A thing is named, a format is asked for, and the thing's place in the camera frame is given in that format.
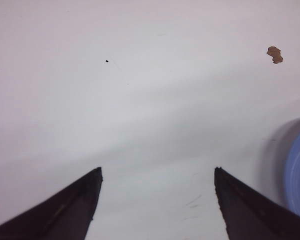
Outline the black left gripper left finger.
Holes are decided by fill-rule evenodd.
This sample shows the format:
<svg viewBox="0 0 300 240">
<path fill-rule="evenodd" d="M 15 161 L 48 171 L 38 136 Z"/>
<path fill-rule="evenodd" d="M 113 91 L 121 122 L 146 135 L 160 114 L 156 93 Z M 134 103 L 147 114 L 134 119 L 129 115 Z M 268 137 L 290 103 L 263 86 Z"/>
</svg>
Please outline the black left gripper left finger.
<svg viewBox="0 0 300 240">
<path fill-rule="evenodd" d="M 0 225 L 0 240 L 83 240 L 98 205 L 101 167 Z"/>
</svg>

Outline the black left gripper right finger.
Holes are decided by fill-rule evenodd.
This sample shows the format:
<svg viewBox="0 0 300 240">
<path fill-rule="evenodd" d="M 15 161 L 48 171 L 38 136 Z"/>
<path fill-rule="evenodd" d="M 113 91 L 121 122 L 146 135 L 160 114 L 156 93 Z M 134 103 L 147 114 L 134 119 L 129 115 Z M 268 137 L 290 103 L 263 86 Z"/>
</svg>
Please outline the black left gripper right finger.
<svg viewBox="0 0 300 240">
<path fill-rule="evenodd" d="M 221 167 L 214 170 L 214 186 L 230 240 L 300 240 L 300 216 Z"/>
</svg>

